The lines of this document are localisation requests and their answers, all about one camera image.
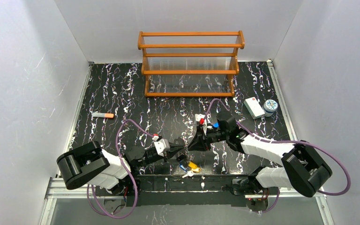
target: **marble surface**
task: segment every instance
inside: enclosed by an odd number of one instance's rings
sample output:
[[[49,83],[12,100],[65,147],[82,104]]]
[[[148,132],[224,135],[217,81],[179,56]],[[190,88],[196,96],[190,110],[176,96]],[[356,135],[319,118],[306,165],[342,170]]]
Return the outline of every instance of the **marble surface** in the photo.
[[[277,101],[274,85],[266,62],[240,62],[240,73],[234,79],[235,97],[222,98],[235,118],[260,136],[289,140],[285,120],[280,110],[271,117],[253,120],[243,101],[257,97],[262,104],[267,99]],[[95,64],[83,99],[75,127],[71,148],[92,140],[117,155],[116,133],[126,119],[133,119],[151,134],[160,134],[169,141],[182,137],[186,144],[195,134],[196,113],[204,113],[213,98],[146,98],[145,77],[140,63]],[[215,103],[208,118],[216,122],[216,114],[224,110]],[[114,119],[92,118],[92,112],[114,113]],[[132,124],[120,134],[120,149],[125,152],[132,145],[151,146],[151,138]],[[276,166],[257,156],[231,150],[225,143],[215,143],[211,151],[188,153],[202,168],[202,174],[249,174],[260,165]],[[175,159],[155,162],[139,171],[140,174],[183,174]]]

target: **wooden shelf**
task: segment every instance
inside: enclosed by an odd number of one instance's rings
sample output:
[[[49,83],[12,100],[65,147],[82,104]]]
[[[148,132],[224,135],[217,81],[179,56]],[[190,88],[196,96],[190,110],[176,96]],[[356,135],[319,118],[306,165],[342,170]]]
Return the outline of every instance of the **wooden shelf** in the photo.
[[[137,43],[143,52],[142,74],[146,76],[147,97],[231,97],[234,96],[233,76],[239,73],[238,49],[245,47],[242,31],[238,32],[142,32]],[[231,52],[147,53],[148,49],[229,48]],[[153,92],[150,78],[183,75],[225,75],[226,89],[218,92]]]

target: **metal frame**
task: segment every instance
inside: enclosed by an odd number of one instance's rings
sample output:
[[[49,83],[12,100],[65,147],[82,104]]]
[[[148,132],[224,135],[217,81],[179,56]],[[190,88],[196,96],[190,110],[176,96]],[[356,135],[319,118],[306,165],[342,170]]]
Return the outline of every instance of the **metal frame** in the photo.
[[[274,65],[272,64],[272,60],[268,60],[267,64],[268,64],[268,67],[269,67],[270,76],[271,76],[271,78],[273,80],[273,83],[274,83],[274,87],[275,87],[275,90],[276,90],[276,93],[277,93],[277,98],[279,100],[279,104],[281,105],[280,109],[281,109],[282,114],[284,116],[285,124],[286,124],[286,127],[288,129],[289,136],[290,136],[291,140],[297,140],[296,133],[294,131],[293,124],[292,124],[291,118],[289,116],[289,112],[287,110],[286,103],[285,103],[284,97],[282,95],[281,88],[279,86],[278,77],[277,77],[277,74],[275,73]],[[88,81],[89,81],[90,73],[91,73],[91,67],[89,68],[88,76],[87,76],[87,79],[85,80],[85,84],[84,84],[84,87],[83,87],[83,90],[82,90],[82,95],[81,95],[80,101],[78,103],[78,107],[76,109],[77,114],[79,113],[79,111],[81,109],[81,106],[82,106],[82,102],[83,102],[83,98],[84,98],[84,95],[85,95],[85,92],[86,92],[86,88],[87,88],[87,84],[88,84]],[[71,127],[71,132],[70,132],[70,134],[68,136],[68,141],[67,141],[65,151],[68,151],[68,149],[69,149],[69,145],[70,145],[71,140],[72,140],[72,134],[74,133],[77,118],[78,117],[75,116],[73,125]],[[56,206],[56,201],[57,201],[58,198],[86,198],[86,187],[87,186],[85,185],[85,186],[82,186],[81,188],[78,188],[76,190],[67,190],[66,187],[65,187],[64,181],[62,179],[51,178],[50,181],[49,181],[49,186],[48,186],[47,191],[46,191],[45,203],[44,203],[42,217],[40,219],[39,224],[40,225],[48,225],[48,224],[51,223],[53,213],[54,213],[54,209],[55,209],[55,206]],[[302,195],[300,195],[294,189],[287,190],[286,188],[282,188],[280,190],[281,190],[281,195],[279,197],[302,197]],[[255,197],[255,195],[246,195],[245,196],[245,198],[254,198],[254,197]],[[276,197],[276,195],[269,195],[269,198],[274,198],[274,197]],[[314,197],[315,197],[315,199],[317,201],[317,206],[318,206],[319,211],[321,213],[323,223],[325,225],[334,225],[334,222],[333,222],[333,219],[332,219],[328,204],[326,202],[326,195],[316,193],[314,195]],[[120,198],[121,199],[122,197],[121,196],[98,196],[98,198],[103,198],[103,199],[117,199],[117,198]]]

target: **blue and white round container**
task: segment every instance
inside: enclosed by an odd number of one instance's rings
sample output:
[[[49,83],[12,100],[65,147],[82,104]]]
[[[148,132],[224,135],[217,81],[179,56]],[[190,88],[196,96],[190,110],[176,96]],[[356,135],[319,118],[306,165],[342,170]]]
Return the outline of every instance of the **blue and white round container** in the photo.
[[[263,104],[263,110],[265,116],[272,116],[272,114],[278,109],[278,103],[272,99],[267,100]]]

